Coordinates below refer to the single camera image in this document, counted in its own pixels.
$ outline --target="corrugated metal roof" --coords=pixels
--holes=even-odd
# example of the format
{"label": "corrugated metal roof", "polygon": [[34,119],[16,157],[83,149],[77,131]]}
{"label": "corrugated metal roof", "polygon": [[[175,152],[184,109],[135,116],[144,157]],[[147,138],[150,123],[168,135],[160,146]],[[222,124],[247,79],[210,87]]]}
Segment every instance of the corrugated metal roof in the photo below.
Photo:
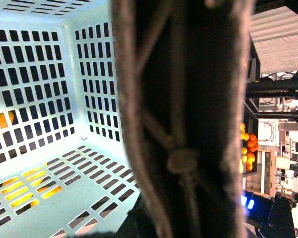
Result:
{"label": "corrugated metal roof", "polygon": [[261,73],[298,70],[298,15],[286,7],[252,16],[251,36]]}

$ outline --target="blue light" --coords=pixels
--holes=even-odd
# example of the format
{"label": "blue light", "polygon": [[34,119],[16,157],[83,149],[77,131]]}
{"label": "blue light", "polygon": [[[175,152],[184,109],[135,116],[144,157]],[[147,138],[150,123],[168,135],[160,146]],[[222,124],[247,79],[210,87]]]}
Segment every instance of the blue light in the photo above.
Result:
{"label": "blue light", "polygon": [[248,206],[247,206],[247,208],[248,208],[249,210],[251,210],[251,209],[254,207],[254,204],[255,204],[254,200],[253,200],[253,199],[250,200],[250,201],[249,201],[249,204],[248,204]]}
{"label": "blue light", "polygon": [[247,202],[247,197],[241,196],[240,200],[242,202],[242,206],[244,207],[246,205],[246,202]]}

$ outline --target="white plastic crate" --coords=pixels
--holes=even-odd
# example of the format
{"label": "white plastic crate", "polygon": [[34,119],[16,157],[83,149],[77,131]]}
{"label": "white plastic crate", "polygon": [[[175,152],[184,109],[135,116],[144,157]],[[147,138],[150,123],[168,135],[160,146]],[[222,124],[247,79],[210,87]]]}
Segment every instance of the white plastic crate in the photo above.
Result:
{"label": "white plastic crate", "polygon": [[116,231],[139,195],[110,7],[0,0],[0,237]]}

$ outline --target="fruit pile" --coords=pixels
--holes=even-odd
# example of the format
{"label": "fruit pile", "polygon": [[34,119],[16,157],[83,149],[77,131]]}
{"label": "fruit pile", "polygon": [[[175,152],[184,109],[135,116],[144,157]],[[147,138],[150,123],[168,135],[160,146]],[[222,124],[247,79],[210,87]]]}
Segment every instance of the fruit pile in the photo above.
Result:
{"label": "fruit pile", "polygon": [[242,123],[240,126],[241,139],[247,141],[247,148],[242,147],[242,158],[240,159],[239,169],[240,172],[244,172],[244,165],[243,163],[246,162],[246,169],[252,170],[253,169],[253,162],[255,162],[255,155],[254,152],[258,150],[258,139],[254,134],[245,133],[245,124]]}

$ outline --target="orange fruit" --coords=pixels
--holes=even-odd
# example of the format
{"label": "orange fruit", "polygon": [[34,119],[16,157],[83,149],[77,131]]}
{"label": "orange fruit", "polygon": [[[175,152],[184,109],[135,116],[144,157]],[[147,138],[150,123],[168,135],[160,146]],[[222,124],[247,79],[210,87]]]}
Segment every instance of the orange fruit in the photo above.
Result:
{"label": "orange fruit", "polygon": [[[13,112],[9,111],[8,114],[9,114],[11,123],[13,123],[14,122]],[[7,127],[8,127],[8,123],[6,121],[5,115],[4,115],[4,113],[0,113],[0,128],[4,129],[4,128],[7,128]]]}
{"label": "orange fruit", "polygon": [[254,141],[256,139],[256,135],[254,135],[253,133],[249,134],[249,139]]}
{"label": "orange fruit", "polygon": [[252,148],[256,143],[254,141],[252,141],[251,139],[248,140],[247,142],[247,147],[248,148]]}
{"label": "orange fruit", "polygon": [[255,152],[256,150],[258,150],[256,144],[253,147],[248,148],[250,152]]}
{"label": "orange fruit", "polygon": [[252,170],[253,169],[253,165],[252,164],[246,164],[246,169],[247,170]]}
{"label": "orange fruit", "polygon": [[255,155],[253,152],[248,152],[247,154],[247,158],[250,159],[250,158],[255,158]]}

